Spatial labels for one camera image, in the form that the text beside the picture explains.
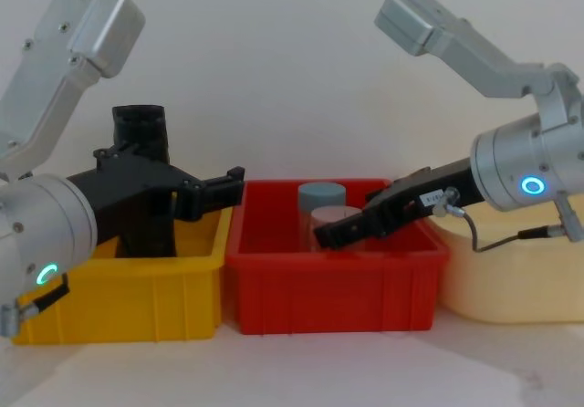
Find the white wall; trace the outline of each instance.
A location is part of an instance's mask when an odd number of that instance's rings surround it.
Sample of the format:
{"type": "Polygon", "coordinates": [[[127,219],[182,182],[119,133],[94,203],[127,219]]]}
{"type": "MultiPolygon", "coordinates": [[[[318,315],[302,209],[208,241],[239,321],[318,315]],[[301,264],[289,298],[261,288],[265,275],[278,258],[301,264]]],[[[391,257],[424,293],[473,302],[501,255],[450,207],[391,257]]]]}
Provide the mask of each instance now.
{"type": "MultiPolygon", "coordinates": [[[[50,0],[0,0],[0,89],[50,0]]],[[[476,133],[527,115],[487,100],[373,25],[383,0],[134,0],[147,24],[115,79],[90,89],[42,169],[93,165],[110,108],[167,108],[173,162],[200,176],[390,176],[467,155],[476,133]]],[[[440,0],[520,61],[584,74],[584,0],[440,0]]]]}

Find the beige container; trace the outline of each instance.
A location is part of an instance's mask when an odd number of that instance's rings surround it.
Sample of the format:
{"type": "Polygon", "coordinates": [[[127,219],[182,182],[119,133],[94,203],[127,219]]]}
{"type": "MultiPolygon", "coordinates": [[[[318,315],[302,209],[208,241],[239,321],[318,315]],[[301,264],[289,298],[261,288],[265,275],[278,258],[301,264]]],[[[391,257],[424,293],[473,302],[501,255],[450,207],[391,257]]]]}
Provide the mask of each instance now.
{"type": "MultiPolygon", "coordinates": [[[[570,200],[584,217],[584,196],[570,200]]],[[[486,203],[465,209],[476,222],[479,246],[558,223],[552,203],[510,213],[486,203]]],[[[476,254],[465,220],[433,217],[432,223],[452,250],[440,293],[446,307],[494,323],[584,321],[584,242],[570,243],[565,237],[516,241],[476,254]]]]}

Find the screw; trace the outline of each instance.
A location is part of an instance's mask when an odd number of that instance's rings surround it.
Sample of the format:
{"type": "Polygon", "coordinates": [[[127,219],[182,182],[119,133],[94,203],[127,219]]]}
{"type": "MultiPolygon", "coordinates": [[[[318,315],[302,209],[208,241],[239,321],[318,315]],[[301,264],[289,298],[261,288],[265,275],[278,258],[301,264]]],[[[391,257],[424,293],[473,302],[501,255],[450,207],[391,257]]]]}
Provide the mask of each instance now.
{"type": "Polygon", "coordinates": [[[63,24],[58,26],[58,31],[60,31],[61,33],[67,33],[70,27],[71,24],[69,22],[64,22],[63,24]]]}
{"type": "Polygon", "coordinates": [[[27,40],[25,40],[25,43],[22,44],[22,50],[23,51],[30,51],[34,44],[35,44],[35,41],[33,39],[27,39],[27,40]]]}

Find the black cylindrical part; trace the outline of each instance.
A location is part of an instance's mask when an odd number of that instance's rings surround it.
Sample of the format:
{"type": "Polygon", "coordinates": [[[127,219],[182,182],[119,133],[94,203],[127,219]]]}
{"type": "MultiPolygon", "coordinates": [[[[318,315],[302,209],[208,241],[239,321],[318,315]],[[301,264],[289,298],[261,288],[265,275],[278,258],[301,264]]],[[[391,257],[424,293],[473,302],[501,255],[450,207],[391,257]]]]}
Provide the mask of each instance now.
{"type": "MultiPolygon", "coordinates": [[[[135,154],[169,163],[164,107],[153,105],[113,108],[114,145],[135,154]]],[[[149,219],[120,235],[116,257],[176,256],[171,193],[153,193],[147,204],[149,219]]]]}

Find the label sticker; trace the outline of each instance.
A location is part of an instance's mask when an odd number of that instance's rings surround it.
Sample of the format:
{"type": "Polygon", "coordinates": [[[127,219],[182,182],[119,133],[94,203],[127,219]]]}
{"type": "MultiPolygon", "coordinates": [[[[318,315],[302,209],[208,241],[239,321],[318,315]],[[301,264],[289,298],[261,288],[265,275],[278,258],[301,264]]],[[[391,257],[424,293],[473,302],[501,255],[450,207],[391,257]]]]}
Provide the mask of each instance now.
{"type": "Polygon", "coordinates": [[[426,207],[427,206],[434,206],[435,204],[438,203],[438,201],[440,200],[440,198],[443,195],[444,195],[443,190],[431,191],[429,193],[422,194],[420,196],[420,200],[422,201],[422,204],[426,207]]]}

